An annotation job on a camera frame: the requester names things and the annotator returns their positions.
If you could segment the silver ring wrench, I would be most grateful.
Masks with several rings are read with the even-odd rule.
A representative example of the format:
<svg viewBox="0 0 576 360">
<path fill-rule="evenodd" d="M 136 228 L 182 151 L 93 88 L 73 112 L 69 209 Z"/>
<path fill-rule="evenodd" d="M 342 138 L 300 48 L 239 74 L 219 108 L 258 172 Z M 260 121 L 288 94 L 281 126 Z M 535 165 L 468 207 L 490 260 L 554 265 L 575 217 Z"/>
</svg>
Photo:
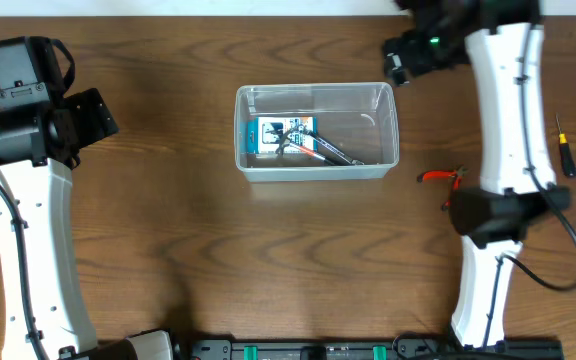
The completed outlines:
<svg viewBox="0 0 576 360">
<path fill-rule="evenodd" d="M 349 165 L 363 165 L 362 161 L 350 157 L 349 155 L 344 153 L 342 150 L 340 150 L 338 147 L 336 147 L 334 144 L 329 142 L 327 139 L 320 136 L 315 131 L 309 130 L 303 125 L 298 126 L 297 131 L 303 135 L 307 135 L 307 136 L 310 136 L 311 138 L 313 138 L 315 142 L 317 142 L 319 145 L 323 146 L 324 148 L 326 148 L 327 150 L 332 152 L 334 155 L 339 157 L 344 163 L 349 164 Z"/>
</svg>

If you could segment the yellow black screwdriver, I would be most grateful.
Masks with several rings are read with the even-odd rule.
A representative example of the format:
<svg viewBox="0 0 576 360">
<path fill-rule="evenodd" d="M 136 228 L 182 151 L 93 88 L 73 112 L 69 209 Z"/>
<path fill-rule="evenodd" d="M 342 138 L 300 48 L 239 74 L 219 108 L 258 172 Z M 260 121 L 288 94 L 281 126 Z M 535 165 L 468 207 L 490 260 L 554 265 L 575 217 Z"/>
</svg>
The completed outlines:
<svg viewBox="0 0 576 360">
<path fill-rule="evenodd" d="M 562 171 L 565 177 L 575 178 L 576 177 L 576 164 L 574 162 L 570 144 L 567 140 L 566 134 L 563 132 L 559 114 L 555 115 L 556 125 L 558 130 L 558 145 L 560 153 L 560 163 Z"/>
</svg>

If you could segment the blue white screwdriver box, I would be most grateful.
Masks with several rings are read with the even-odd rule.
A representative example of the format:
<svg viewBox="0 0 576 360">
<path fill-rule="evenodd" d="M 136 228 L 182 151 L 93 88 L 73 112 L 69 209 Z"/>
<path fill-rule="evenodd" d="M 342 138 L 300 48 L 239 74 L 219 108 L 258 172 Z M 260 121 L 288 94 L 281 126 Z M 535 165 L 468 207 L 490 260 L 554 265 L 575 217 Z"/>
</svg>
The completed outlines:
<svg viewBox="0 0 576 360">
<path fill-rule="evenodd" d="M 317 120 L 312 116 L 302 117 L 256 117 L 246 125 L 245 149 L 250 154 L 275 154 L 283 135 L 302 147 L 316 150 L 315 140 L 306 131 L 315 132 Z"/>
</svg>

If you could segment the orange black pen tool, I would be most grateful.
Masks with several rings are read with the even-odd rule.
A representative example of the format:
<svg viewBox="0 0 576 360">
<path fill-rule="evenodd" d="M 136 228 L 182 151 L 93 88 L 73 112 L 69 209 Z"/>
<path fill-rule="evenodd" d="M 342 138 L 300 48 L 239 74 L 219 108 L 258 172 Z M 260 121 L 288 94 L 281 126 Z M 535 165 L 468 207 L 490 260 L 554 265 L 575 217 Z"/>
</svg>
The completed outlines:
<svg viewBox="0 0 576 360">
<path fill-rule="evenodd" d="M 331 165 L 331 166 L 340 166 L 339 162 L 334 161 L 333 159 L 326 157 L 325 155 L 318 153 L 315 150 L 309 149 L 303 145 L 299 145 L 295 142 L 293 142 L 291 140 L 290 135 L 292 133 L 297 133 L 298 132 L 298 128 L 292 128 L 288 131 L 286 131 L 279 140 L 279 145 L 277 150 L 275 151 L 275 153 L 279 156 L 283 156 L 285 153 L 285 149 L 286 148 L 294 148 L 296 150 L 298 150 L 301 153 L 304 153 L 312 158 L 315 158 L 317 160 L 320 160 L 322 162 L 324 162 L 327 165 Z"/>
</svg>

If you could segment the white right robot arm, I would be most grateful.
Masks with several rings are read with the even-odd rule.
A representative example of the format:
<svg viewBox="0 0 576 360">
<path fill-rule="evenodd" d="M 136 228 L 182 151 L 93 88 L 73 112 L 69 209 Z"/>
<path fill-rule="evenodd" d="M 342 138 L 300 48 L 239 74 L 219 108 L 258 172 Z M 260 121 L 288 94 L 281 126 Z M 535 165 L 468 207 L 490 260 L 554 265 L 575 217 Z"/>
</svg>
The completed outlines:
<svg viewBox="0 0 576 360">
<path fill-rule="evenodd" d="M 537 1 L 400 1 L 414 26 L 384 42 L 384 73 L 401 86 L 411 77 L 468 64 L 474 73 L 482 132 L 479 183 L 452 192 L 448 214 L 461 237 L 459 298 L 450 321 L 458 353 L 508 355 L 507 294 L 515 270 L 557 292 L 519 255 L 528 229 L 553 214 L 576 245 L 563 213 L 571 202 L 558 184 L 546 141 L 541 91 L 545 37 Z"/>
</svg>

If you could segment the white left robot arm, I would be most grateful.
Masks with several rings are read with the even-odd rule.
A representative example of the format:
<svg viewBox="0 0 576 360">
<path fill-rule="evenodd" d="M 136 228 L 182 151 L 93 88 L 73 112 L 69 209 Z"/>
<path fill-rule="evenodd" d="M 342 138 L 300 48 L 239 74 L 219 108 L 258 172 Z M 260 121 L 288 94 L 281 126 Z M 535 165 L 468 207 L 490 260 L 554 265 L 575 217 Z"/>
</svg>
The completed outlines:
<svg viewBox="0 0 576 360">
<path fill-rule="evenodd" d="M 95 88 L 0 110 L 0 262 L 4 359 L 177 359 L 164 329 L 102 345 L 81 293 L 72 240 L 80 149 L 117 133 Z"/>
</svg>

